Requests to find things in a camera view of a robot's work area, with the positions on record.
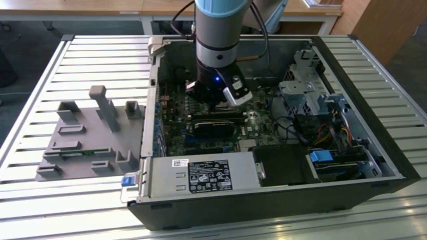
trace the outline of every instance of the gray floor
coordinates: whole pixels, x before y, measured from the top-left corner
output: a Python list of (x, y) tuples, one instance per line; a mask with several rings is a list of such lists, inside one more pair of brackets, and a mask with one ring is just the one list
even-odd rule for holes
[[(9, 133), (14, 120), (38, 81), (55, 46), (63, 34), (75, 35), (139, 35), (137, 21), (54, 22), (54, 30), (46, 31), (41, 22), (9, 22), (10, 32), (0, 30), (0, 47), (18, 74), (18, 80), (0, 88), (0, 144)], [(394, 55), (386, 70), (393, 75), (414, 101), (427, 111), (427, 21), (418, 27)]]

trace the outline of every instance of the power supply label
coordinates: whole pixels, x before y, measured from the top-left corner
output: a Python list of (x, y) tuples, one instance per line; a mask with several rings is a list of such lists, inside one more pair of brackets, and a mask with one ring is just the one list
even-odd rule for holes
[(188, 186), (192, 194), (232, 190), (228, 160), (188, 162)]

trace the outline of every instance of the aluminum workbench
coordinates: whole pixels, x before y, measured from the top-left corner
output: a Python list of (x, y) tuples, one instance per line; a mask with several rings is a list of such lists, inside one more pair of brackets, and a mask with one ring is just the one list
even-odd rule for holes
[[(408, 239), (427, 234), (427, 116), (357, 40), (325, 36), (356, 88), (421, 180), (350, 210), (177, 231), (147, 231), (119, 201), (121, 176), (35, 182), (59, 101), (93, 107), (90, 85), (114, 106), (145, 103), (147, 36), (75, 36), (59, 42), (0, 149), (0, 239)], [(340, 92), (337, 84), (330, 84)], [(131, 198), (135, 192), (126, 192)]]

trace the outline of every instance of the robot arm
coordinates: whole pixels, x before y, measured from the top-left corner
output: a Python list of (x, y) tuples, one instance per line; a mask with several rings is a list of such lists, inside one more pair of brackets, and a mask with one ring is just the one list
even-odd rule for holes
[[(285, 2), (260, 0), (260, 6), (269, 12), (266, 14), (270, 14), (266, 21), (268, 32), (277, 25)], [(232, 106), (238, 106), (252, 98), (236, 62), (241, 25), (244, 22), (253, 25), (248, 9), (254, 3), (252, 0), (194, 0), (194, 4), (197, 74), (196, 81), (186, 85), (186, 94), (196, 101), (209, 104), (210, 108), (225, 101)]]

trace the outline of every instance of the motherboard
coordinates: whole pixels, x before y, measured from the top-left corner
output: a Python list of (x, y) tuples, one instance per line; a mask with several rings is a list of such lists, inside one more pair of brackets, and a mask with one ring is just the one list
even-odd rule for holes
[(270, 89), (254, 92), (238, 107), (220, 103), (210, 112), (186, 96), (184, 86), (163, 85), (159, 92), (166, 156), (246, 152), (280, 144), (268, 107)]

